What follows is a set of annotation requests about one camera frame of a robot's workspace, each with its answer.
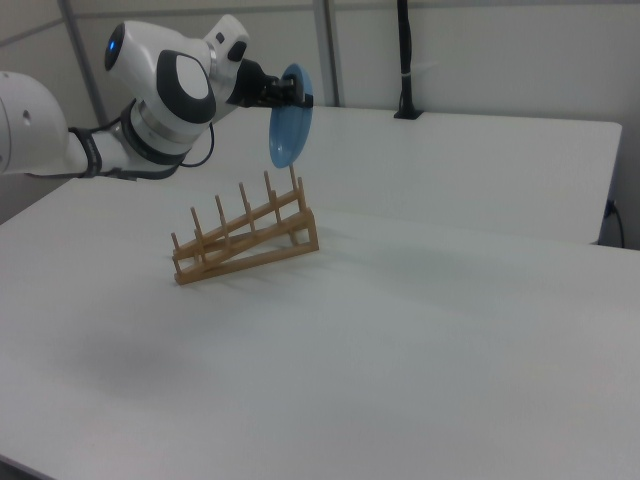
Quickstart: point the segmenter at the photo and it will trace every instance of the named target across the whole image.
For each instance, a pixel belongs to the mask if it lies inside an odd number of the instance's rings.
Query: white table
[[[213,159],[168,185],[211,191],[259,181],[271,165],[268,110],[238,109],[216,124]],[[323,108],[304,168],[316,207],[494,233],[594,243],[613,175],[620,125],[603,122]],[[194,149],[204,156],[208,133]]]
[[[319,252],[178,287],[191,205],[214,226],[208,194],[74,180],[0,226],[0,453],[65,480],[638,477],[637,252],[316,208]]]

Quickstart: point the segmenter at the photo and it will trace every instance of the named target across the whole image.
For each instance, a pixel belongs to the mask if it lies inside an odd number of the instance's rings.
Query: wooden peg
[[[264,183],[267,185],[267,195],[271,199],[271,182],[269,181],[269,172],[264,171]]]
[[[220,225],[222,225],[222,232],[224,234],[224,243],[228,247],[230,244],[229,229],[227,228],[227,221],[224,218],[224,211],[222,210],[222,202],[220,201],[220,195],[216,195],[216,205],[218,205],[218,213],[220,214]]]
[[[298,184],[296,183],[296,173],[293,170],[293,163],[289,165],[289,174],[291,175],[291,186],[294,192],[298,192]]]
[[[202,240],[202,232],[198,229],[193,231],[196,237],[196,241],[198,242],[198,253],[200,254],[200,259],[202,263],[207,263],[207,256],[204,252],[204,241]]]
[[[191,216],[193,217],[193,223],[196,225],[196,230],[200,232],[200,236],[202,237],[202,229],[200,228],[200,221],[198,220],[198,214],[196,213],[196,209],[191,207]]]
[[[301,212],[307,209],[307,202],[304,199],[304,186],[302,185],[302,177],[298,177],[298,208]]]
[[[177,273],[178,275],[182,275],[182,269],[180,268],[180,263],[178,262],[178,260],[176,260],[176,259],[175,259],[175,257],[174,257],[174,259],[173,259],[173,264],[174,264],[174,265],[175,265],[175,267],[176,267],[176,273]]]
[[[278,197],[275,190],[271,190],[269,192],[269,201],[271,202],[273,211],[276,214],[276,221],[278,222],[278,225],[280,225],[282,223],[282,218],[280,217],[280,208],[278,208]]]
[[[171,233],[171,239],[173,240],[174,250],[180,250],[180,244],[178,243],[178,237],[176,237],[176,232]]]
[[[249,220],[249,226],[251,227],[251,233],[256,233],[256,225],[253,221],[253,212],[251,211],[251,205],[247,200],[247,194],[244,191],[244,185],[240,182],[240,194],[242,195],[242,203],[244,203],[244,211],[247,215],[247,220]]]

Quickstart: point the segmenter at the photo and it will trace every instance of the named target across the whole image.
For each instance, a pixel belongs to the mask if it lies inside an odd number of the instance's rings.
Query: black cable
[[[611,213],[615,214],[618,219],[618,227],[620,227],[620,247],[625,248],[624,245],[624,228],[622,227],[622,217],[620,216],[620,212],[615,204],[611,205]]]
[[[104,132],[105,130],[109,130],[114,125],[117,125],[118,122],[120,122],[120,117],[114,118],[113,120],[111,120],[106,125],[102,125],[102,126],[96,127],[96,128],[91,128],[91,129],[89,129],[89,132],[91,132],[91,133]]]
[[[199,161],[198,163],[181,163],[180,166],[181,167],[187,167],[187,168],[195,168],[195,167],[200,167],[202,165],[204,165],[205,163],[207,163],[207,160],[209,160],[209,158],[211,158],[211,154],[213,153],[213,147],[216,144],[216,138],[215,135],[213,134],[213,123],[209,124],[209,133],[211,134],[211,148],[209,148],[209,153],[207,153],[207,156],[204,157],[203,160]]]

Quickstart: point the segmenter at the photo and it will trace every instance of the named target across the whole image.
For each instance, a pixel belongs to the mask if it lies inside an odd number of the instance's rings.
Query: blue plate
[[[291,74],[302,82],[304,93],[313,95],[309,74],[300,65],[289,65],[282,76]],[[294,106],[274,108],[271,111],[269,152],[276,167],[288,167],[300,156],[309,136],[312,112],[312,108]]]

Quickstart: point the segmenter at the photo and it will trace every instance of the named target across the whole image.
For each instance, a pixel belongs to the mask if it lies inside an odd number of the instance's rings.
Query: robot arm
[[[299,78],[268,76],[244,59],[248,42],[230,15],[204,39],[142,22],[119,25],[104,64],[135,99],[106,129],[67,132],[42,85],[0,73],[0,173],[165,178],[207,128],[213,141],[211,125],[237,106],[312,108]]]

